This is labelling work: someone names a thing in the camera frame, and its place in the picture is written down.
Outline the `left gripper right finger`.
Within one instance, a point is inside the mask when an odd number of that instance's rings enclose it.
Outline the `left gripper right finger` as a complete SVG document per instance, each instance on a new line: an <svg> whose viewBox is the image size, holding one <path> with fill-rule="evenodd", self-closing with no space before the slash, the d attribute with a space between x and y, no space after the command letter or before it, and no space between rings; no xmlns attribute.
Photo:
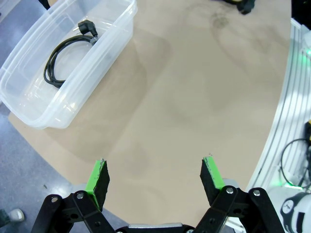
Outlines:
<svg viewBox="0 0 311 233"><path fill-rule="evenodd" d="M200 178L210 208L195 233L218 233L229 217L238 218L247 233L283 233L284 229L267 192L260 187L242 191L225 185L213 160L202 159Z"/></svg>

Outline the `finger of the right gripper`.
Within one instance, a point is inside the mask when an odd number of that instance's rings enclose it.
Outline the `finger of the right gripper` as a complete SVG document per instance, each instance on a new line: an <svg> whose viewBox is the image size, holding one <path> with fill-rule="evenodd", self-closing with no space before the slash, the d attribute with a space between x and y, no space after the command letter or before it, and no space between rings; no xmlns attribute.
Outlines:
<svg viewBox="0 0 311 233"><path fill-rule="evenodd" d="M249 14L255 7L255 0L241 0L237 2L236 6L241 14Z"/></svg>

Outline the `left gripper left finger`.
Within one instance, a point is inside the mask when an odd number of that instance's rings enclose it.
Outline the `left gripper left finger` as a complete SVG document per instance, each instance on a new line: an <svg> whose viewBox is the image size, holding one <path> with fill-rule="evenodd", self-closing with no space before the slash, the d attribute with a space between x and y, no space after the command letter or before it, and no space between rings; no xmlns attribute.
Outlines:
<svg viewBox="0 0 311 233"><path fill-rule="evenodd" d="M106 161L96 161L84 190L66 198L46 196L31 232L69 233L75 223L83 222L90 233L113 233L102 213L109 181Z"/></svg>

